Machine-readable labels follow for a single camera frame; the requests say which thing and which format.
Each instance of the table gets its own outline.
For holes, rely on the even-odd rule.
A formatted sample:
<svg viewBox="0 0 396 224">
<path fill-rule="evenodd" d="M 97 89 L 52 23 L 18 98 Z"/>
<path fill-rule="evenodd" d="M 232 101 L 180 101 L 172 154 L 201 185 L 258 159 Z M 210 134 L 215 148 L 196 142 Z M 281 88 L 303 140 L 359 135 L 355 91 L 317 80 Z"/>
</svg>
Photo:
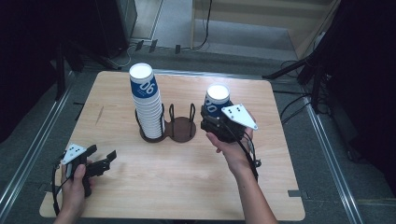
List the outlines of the table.
<svg viewBox="0 0 396 224">
<path fill-rule="evenodd" d="M 288 146 L 280 123 L 271 84 L 265 80 L 227 77 L 175 76 L 155 73 L 165 111 L 175 106 L 175 117 L 188 117 L 190 104 L 203 104 L 206 88 L 226 84 L 234 104 L 242 103 L 255 117 L 259 130 L 253 143 L 262 166 L 259 184 L 279 220 L 302 220 L 304 207 Z M 139 134 L 128 73 L 101 72 L 79 117 L 70 143 L 96 144 L 91 156 L 99 161 L 117 150 L 111 169 L 95 177 L 96 187 L 87 200 L 84 217 L 158 219 L 244 219 L 236 181 L 221 154 L 200 129 L 187 143 L 165 138 L 148 143 Z M 47 193 L 40 215 L 54 217 Z"/>
</svg>

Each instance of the person's right hand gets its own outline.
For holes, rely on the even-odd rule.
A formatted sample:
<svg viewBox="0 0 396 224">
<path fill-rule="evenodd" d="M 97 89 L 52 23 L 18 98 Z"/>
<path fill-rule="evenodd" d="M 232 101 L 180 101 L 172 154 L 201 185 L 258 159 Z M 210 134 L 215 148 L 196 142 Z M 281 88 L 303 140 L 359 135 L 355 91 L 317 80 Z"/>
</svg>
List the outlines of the person's right hand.
<svg viewBox="0 0 396 224">
<path fill-rule="evenodd" d="M 245 132 L 250 136 L 251 139 L 253 138 L 253 130 L 251 128 L 246 128 Z M 209 139 L 212 145 L 217 148 L 217 153 L 222 152 L 225 160 L 228 163 L 230 171 L 234 175 L 240 175 L 245 171 L 251 172 L 250 164 L 248 162 L 246 154 L 244 150 L 242 150 L 242 148 L 238 145 L 238 143 L 221 142 L 213 133 L 207 133 L 206 137 Z M 248 138 L 242 138 L 241 142 L 244 145 L 245 149 L 249 151 Z"/>
</svg>

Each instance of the black stand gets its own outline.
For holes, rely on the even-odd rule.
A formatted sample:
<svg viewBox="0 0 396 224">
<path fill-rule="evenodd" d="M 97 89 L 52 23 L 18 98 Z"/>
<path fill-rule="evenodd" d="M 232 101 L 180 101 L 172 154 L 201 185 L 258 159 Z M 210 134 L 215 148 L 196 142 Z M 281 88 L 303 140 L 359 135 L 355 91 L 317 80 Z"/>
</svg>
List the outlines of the black stand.
<svg viewBox="0 0 396 224">
<path fill-rule="evenodd" d="M 339 38 L 339 30 L 342 21 L 347 16 L 348 10 L 340 7 L 337 9 L 337 13 L 334 16 L 331 26 L 329 27 L 326 34 L 322 37 L 321 41 L 314 48 L 314 51 L 307 57 L 300 61 L 293 63 L 269 76 L 262 76 L 264 79 L 276 79 L 286 75 L 297 68 L 304 67 L 299 76 L 297 77 L 298 83 L 305 85 L 309 82 L 312 77 L 314 78 L 313 90 L 311 95 L 311 105 L 316 113 L 318 113 L 318 96 L 320 81 L 326 74 L 328 58 L 332 53 L 333 46 L 336 45 Z"/>
<path fill-rule="evenodd" d="M 161 113 L 161 117 L 158 119 L 158 123 L 161 127 L 161 135 L 156 139 L 146 137 L 142 125 L 140 124 L 139 117 L 137 116 L 137 110 L 134 111 L 134 117 L 136 118 L 137 124 L 139 125 L 139 132 L 141 137 L 149 143 L 159 143 L 166 137 L 170 137 L 175 142 L 185 143 L 190 141 L 196 134 L 196 126 L 194 123 L 195 116 L 195 105 L 190 105 L 190 117 L 177 117 L 175 118 L 175 107 L 173 104 L 169 107 L 169 115 L 171 117 L 170 122 L 166 122 L 163 118 L 164 107 L 162 104 L 163 112 Z"/>
<path fill-rule="evenodd" d="M 88 49 L 85 49 L 80 44 L 70 40 L 62 39 L 56 49 L 56 77 L 58 83 L 58 90 L 55 100 L 58 101 L 65 91 L 65 76 L 64 76 L 64 60 L 67 60 L 73 71 L 81 72 L 84 67 L 84 62 L 79 58 L 79 53 L 82 53 L 99 64 L 103 65 L 109 70 L 120 70 L 120 67 L 114 67 L 111 63 L 102 59 L 100 56 L 94 54 Z"/>
</svg>

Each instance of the cable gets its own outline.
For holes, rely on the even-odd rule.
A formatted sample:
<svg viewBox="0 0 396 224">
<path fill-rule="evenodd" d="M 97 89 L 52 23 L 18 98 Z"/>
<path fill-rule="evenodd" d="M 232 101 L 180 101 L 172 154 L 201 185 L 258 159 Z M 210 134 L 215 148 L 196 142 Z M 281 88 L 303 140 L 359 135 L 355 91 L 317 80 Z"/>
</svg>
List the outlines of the cable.
<svg viewBox="0 0 396 224">
<path fill-rule="evenodd" d="M 212 10 L 212 2 L 213 2 L 213 0 L 210 0 L 210 3 L 209 3 L 209 10 L 208 10 L 208 12 L 207 12 L 206 29 L 205 29 L 206 34 L 205 34 L 205 40 L 204 40 L 204 42 L 203 42 L 200 46 L 198 46 L 198 47 L 193 47 L 192 49 L 190 49 L 190 48 L 182 48 L 182 49 L 198 50 L 198 49 L 201 49 L 201 48 L 204 46 L 204 44 L 206 43 L 207 37 L 209 36 L 209 21 L 210 21 L 210 12 L 211 12 L 211 10 Z"/>
<path fill-rule="evenodd" d="M 284 65 L 285 63 L 295 63 L 295 62 L 297 62 L 297 61 L 295 61 L 295 60 L 288 60 L 288 61 L 285 61 L 285 62 L 283 62 L 283 63 L 280 65 L 280 69 L 283 69 L 283 65 Z M 296 75 L 297 75 L 297 76 L 300 75 L 300 73 L 297 71 L 297 68 L 294 69 L 294 71 L 296 72 Z M 287 73 L 286 76 L 288 76 L 288 77 L 295 77 L 295 76 L 290 75 L 289 73 Z"/>
<path fill-rule="evenodd" d="M 248 140 L 247 143 L 249 144 L 251 154 L 253 155 L 253 161 L 256 162 L 256 149 L 254 148 L 253 141 L 250 138 L 250 136 L 247 134 L 247 132 L 245 132 L 245 135 L 247 137 L 244 136 L 244 138 Z"/>
<path fill-rule="evenodd" d="M 135 46 L 136 46 L 136 44 L 131 45 L 131 46 L 129 46 L 129 48 L 126 50 L 126 53 L 128 54 L 128 58 L 129 58 L 129 59 L 128 59 L 128 63 L 125 63 L 125 64 L 117 64 L 117 63 L 111 61 L 110 59 L 107 59 L 107 60 L 110 61 L 111 63 L 113 63 L 114 65 L 118 66 L 118 67 L 126 66 L 126 65 L 128 65 L 128 64 L 131 62 L 131 59 L 132 59 L 131 54 L 129 53 L 129 49 L 132 48 L 132 47 L 135 47 Z"/>
<path fill-rule="evenodd" d="M 294 113 L 292 113 L 290 116 L 288 116 L 287 118 L 285 118 L 284 120 L 282 120 L 282 125 L 285 124 L 286 122 L 288 122 L 290 119 L 292 119 L 294 116 L 296 116 L 297 114 L 299 114 L 300 112 L 303 111 L 303 109 L 307 106 L 310 105 L 311 103 L 306 103 L 305 105 L 303 105 L 303 107 L 301 107 L 300 109 L 298 109 L 297 111 L 295 111 Z"/>
<path fill-rule="evenodd" d="M 62 189 L 62 187 L 64 186 L 64 184 L 67 182 L 67 180 L 69 180 L 70 179 L 70 177 L 69 178 L 66 178 L 66 180 L 61 184 L 61 186 L 59 186 L 59 188 L 56 190 L 56 195 L 58 195 L 59 194 L 59 192 L 61 192 L 61 189 Z"/>
<path fill-rule="evenodd" d="M 296 103 L 296 102 L 297 102 L 298 100 L 300 100 L 301 98 L 303 98 L 303 97 L 305 97 L 305 96 L 308 96 L 308 95 L 311 95 L 311 93 L 304 94 L 304 95 L 298 97 L 297 99 L 293 100 L 292 102 L 290 102 L 288 105 L 286 105 L 285 108 L 284 108 L 284 109 L 282 110 L 282 112 L 280 113 L 280 118 L 282 119 L 283 114 L 285 113 L 286 109 L 287 109 L 289 106 L 291 106 L 292 104 Z"/>
<path fill-rule="evenodd" d="M 207 25 L 205 25 L 205 20 L 202 19 L 202 26 L 204 27 L 204 30 L 206 30 L 206 27 L 208 27 Z M 210 42 L 207 42 L 207 47 L 204 51 L 207 51 L 210 48 Z"/>
<path fill-rule="evenodd" d="M 53 198 L 53 210 L 55 211 L 56 216 L 59 215 L 60 209 L 59 209 L 59 204 L 58 204 L 58 199 L 57 199 L 57 189 L 55 186 L 55 173 L 56 170 L 59 169 L 59 163 L 55 163 L 52 167 L 52 179 L 51 179 L 51 187 L 52 187 L 52 198 Z"/>
<path fill-rule="evenodd" d="M 224 125 L 224 127 L 227 128 L 227 131 L 233 136 L 233 138 L 235 139 L 236 143 L 238 143 L 238 145 L 242 148 L 242 150 L 244 150 L 245 152 L 245 156 L 247 157 L 247 161 L 250 164 L 250 169 L 251 172 L 253 172 L 254 177 L 256 178 L 256 181 L 259 181 L 259 174 L 257 173 L 257 169 L 256 169 L 256 165 L 255 162 L 253 161 L 253 159 L 251 159 L 250 154 L 248 153 L 247 149 L 245 148 L 245 146 L 241 143 L 241 141 L 235 136 L 235 134 L 233 133 L 233 131 L 230 129 L 230 127 L 228 127 L 225 123 L 221 123 L 222 125 Z"/>
<path fill-rule="evenodd" d="M 329 107 L 329 103 L 328 103 L 330 93 L 327 90 L 327 84 L 328 84 L 329 80 L 330 80 L 330 77 L 327 74 L 324 76 L 321 76 L 321 78 L 320 78 L 316 112 L 318 114 L 331 116 L 332 111 L 331 111 L 331 108 Z"/>
<path fill-rule="evenodd" d="M 273 91 L 273 93 L 286 93 L 286 94 L 294 94 L 294 95 L 303 94 L 303 92 L 300 91 Z"/>
</svg>

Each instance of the hand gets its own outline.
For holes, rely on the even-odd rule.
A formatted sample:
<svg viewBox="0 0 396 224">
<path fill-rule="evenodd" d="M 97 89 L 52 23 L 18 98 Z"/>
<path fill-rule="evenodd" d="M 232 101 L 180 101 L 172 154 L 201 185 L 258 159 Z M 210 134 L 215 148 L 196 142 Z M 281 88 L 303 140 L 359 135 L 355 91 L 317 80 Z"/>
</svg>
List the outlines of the hand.
<svg viewBox="0 0 396 224">
<path fill-rule="evenodd" d="M 246 128 L 245 132 L 245 135 L 248 135 L 251 139 L 253 139 L 253 130 L 251 128 Z M 212 145 L 217 148 L 217 153 L 223 153 L 225 160 L 228 163 L 228 167 L 234 175 L 239 175 L 241 172 L 245 172 L 246 170 L 251 172 L 250 164 L 246 154 L 244 150 L 242 150 L 242 148 L 238 145 L 238 143 L 221 142 L 213 133 L 207 133 L 206 137 L 209 139 Z M 241 142 L 247 152 L 249 152 L 250 149 L 248 146 L 248 137 L 246 136 L 246 138 L 242 138 Z"/>
<path fill-rule="evenodd" d="M 81 216 L 85 208 L 85 190 L 82 185 L 82 178 L 86 172 L 84 164 L 80 164 L 74 172 L 74 178 L 68 179 L 62 186 L 63 202 L 61 212 L 57 216 L 55 223 L 75 223 Z M 62 183 L 66 180 L 65 165 L 62 166 Z"/>
</svg>

